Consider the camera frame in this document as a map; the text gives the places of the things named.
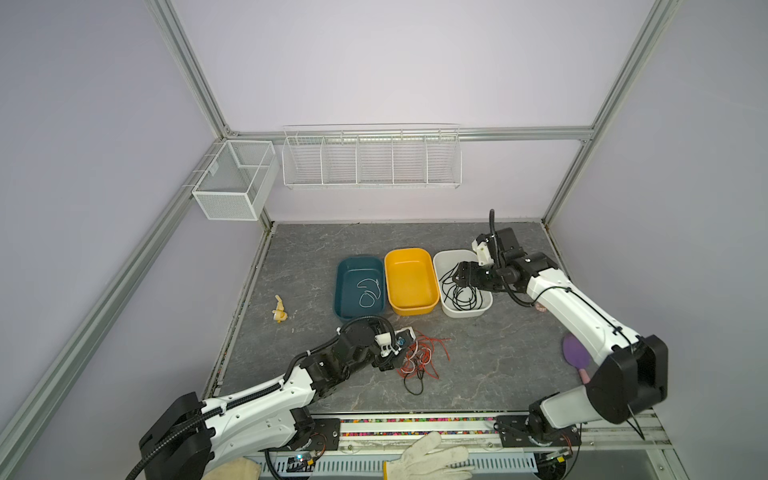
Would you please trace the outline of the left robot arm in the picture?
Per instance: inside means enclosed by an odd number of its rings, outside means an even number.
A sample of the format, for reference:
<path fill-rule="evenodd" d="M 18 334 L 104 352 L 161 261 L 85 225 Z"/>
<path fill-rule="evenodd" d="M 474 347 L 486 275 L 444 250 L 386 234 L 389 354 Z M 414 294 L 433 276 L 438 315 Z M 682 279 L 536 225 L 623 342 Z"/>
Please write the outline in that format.
<path fill-rule="evenodd" d="M 382 372 L 400 368 L 415 341 L 410 327 L 397 329 L 384 317 L 364 316 L 294 356 L 272 380 L 220 397 L 184 394 L 140 439 L 140 459 L 127 476 L 201 479 L 254 452 L 303 447 L 315 432 L 311 404 L 366 366 Z"/>

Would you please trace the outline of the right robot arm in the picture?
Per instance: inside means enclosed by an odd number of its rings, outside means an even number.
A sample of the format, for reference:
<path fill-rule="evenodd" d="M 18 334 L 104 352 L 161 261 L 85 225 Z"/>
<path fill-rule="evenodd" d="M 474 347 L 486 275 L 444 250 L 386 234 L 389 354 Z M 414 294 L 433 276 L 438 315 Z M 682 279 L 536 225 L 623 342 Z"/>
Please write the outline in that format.
<path fill-rule="evenodd" d="M 666 400 L 667 345 L 623 325 L 580 291 L 546 254 L 526 252 L 511 228 L 479 235 L 476 257 L 454 276 L 461 286 L 508 294 L 545 307 L 586 348 L 597 369 L 589 382 L 532 403 L 522 435 L 547 445 L 578 424 L 622 424 Z"/>

